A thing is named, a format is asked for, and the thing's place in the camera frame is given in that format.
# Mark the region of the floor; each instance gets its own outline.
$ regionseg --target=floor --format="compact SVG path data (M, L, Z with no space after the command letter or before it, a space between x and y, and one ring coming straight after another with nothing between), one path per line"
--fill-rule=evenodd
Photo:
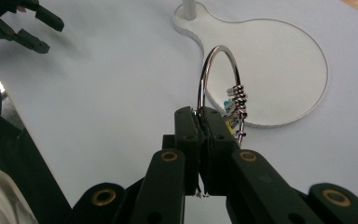
M2 118L6 119L19 129L24 128L20 116L17 114L14 105L11 103L10 98L7 97L6 94L2 96Z

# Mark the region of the white post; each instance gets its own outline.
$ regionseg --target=white post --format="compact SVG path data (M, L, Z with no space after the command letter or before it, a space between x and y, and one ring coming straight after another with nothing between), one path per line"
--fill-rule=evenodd
M185 19L192 21L197 18L196 0L183 0L183 11Z

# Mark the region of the white table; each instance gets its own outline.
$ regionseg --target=white table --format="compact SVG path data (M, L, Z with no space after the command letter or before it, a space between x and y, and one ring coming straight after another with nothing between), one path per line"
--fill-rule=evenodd
M145 175L173 112L196 106L202 51L172 23L176 1L46 0L61 34L32 12L3 18L50 44L47 55L0 41L0 79L74 205L93 185L128 187ZM358 11L335 1L209 1L224 20L270 18L321 45L330 81L319 106L276 129L247 128L243 148L264 155L294 188L330 182L358 196ZM224 198L186 200L186 223L228 223Z

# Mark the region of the white cloth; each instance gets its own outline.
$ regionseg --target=white cloth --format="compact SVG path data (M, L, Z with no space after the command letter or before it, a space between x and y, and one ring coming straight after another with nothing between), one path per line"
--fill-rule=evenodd
M35 224L34 214L14 181L0 170L0 224Z

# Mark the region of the white stand base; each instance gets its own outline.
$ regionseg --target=white stand base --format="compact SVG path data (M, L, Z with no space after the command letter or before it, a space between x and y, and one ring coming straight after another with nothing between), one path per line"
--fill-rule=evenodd
M284 21L220 21L204 5L196 4L197 17L185 19L179 6L174 22L179 33L195 39L204 60L217 45L227 46L237 61L241 83L249 95L246 119L255 127L277 127L306 116L324 96L328 66L314 39ZM226 90L234 86L227 57L213 61L207 93L224 112Z

